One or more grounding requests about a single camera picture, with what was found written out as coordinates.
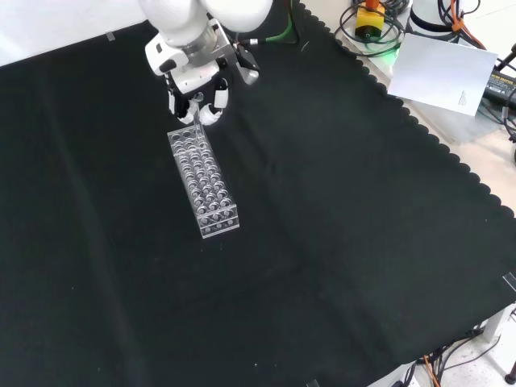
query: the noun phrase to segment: white wall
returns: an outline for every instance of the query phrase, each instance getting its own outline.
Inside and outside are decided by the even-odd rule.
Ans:
[[[138,0],[0,0],[0,66],[143,20]]]

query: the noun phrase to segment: white paper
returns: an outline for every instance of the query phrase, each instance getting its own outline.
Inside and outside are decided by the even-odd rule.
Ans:
[[[475,115],[497,54],[406,34],[389,94]]]

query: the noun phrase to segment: black cloth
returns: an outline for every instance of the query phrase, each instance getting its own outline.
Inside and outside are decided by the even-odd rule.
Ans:
[[[0,69],[2,385],[365,386],[514,300],[512,212],[295,14],[207,129],[241,222],[207,240],[147,23]]]

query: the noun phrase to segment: green cable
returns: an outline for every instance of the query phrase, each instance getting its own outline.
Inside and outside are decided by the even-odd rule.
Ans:
[[[290,6],[293,5],[293,0],[290,0]],[[276,35],[276,36],[271,36],[270,38],[266,38],[265,41],[266,42],[277,42],[277,41],[280,41],[280,40],[283,40],[284,38],[286,38],[289,33],[292,31],[292,18],[290,17],[290,13],[289,13],[289,24],[287,25],[287,28],[280,34],[280,35]]]

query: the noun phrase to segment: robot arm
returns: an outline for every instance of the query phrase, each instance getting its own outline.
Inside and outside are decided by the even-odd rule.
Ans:
[[[224,27],[234,32],[250,32],[267,18],[273,0],[201,0],[204,7]]]
[[[139,0],[158,35],[145,52],[152,71],[169,86],[170,109],[183,123],[189,123],[189,99],[215,81],[215,104],[205,106],[201,116],[214,123],[227,104],[227,82],[223,67],[235,66],[249,85],[258,78],[258,66],[251,53],[231,44],[222,26],[235,32],[258,28],[267,17],[273,0]],[[209,20],[207,13],[215,19]]]

